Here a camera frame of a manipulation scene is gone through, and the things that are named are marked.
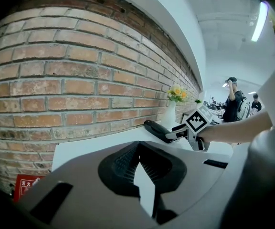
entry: human arm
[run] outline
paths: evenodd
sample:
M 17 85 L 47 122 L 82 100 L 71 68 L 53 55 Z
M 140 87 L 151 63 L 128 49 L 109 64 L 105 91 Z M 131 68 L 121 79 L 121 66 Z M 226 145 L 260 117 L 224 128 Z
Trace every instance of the human arm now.
M 258 108 L 257 111 L 260 112 L 262 110 L 262 104 L 260 102 L 258 102 Z
M 206 127 L 197 136 L 202 137 L 205 142 L 246 143 L 271 127 L 269 115 L 263 110 L 241 121 Z
M 235 95 L 234 95 L 234 92 L 233 92 L 233 88 L 232 88 L 232 81 L 229 80 L 229 98 L 231 101 L 234 101 L 235 100 Z

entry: fluorescent light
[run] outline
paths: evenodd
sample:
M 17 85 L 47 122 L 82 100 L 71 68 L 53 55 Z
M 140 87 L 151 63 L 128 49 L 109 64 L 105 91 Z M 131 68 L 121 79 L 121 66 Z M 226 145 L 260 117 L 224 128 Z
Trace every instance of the fluorescent light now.
M 268 15 L 268 5 L 264 2 L 261 2 L 260 13 L 258 15 L 258 20 L 256 23 L 255 31 L 254 31 L 252 39 L 251 39 L 253 42 L 257 42 L 257 40 L 259 39 L 259 37 L 262 33 L 262 30 L 264 28 L 264 25 L 265 25 L 265 22 L 267 19 L 267 15 Z

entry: backpack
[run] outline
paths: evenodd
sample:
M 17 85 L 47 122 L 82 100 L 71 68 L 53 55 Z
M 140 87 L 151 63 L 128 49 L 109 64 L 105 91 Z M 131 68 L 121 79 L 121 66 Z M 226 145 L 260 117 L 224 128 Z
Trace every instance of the backpack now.
M 243 92 L 241 93 L 242 93 L 242 100 L 238 107 L 237 118 L 236 118 L 237 121 L 248 118 L 250 114 L 250 102 L 248 102 Z

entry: yellow flower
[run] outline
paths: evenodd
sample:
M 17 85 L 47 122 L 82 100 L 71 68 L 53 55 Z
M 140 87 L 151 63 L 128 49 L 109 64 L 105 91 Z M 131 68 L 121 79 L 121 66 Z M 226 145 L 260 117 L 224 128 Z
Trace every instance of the yellow flower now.
M 186 97 L 187 97 L 186 91 L 183 91 L 183 92 L 181 93 L 181 97 L 182 97 L 182 98 L 186 98 Z
M 171 88 L 171 91 L 175 93 L 175 95 L 180 95 L 181 94 L 181 87 L 177 84 L 173 85 Z

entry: white vase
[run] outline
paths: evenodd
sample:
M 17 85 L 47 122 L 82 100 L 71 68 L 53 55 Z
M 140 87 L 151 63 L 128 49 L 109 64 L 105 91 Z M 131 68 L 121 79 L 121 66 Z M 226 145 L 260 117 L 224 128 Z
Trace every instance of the white vase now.
M 171 129 L 176 123 L 176 102 L 169 101 L 168 108 L 161 119 L 161 125 L 166 129 Z

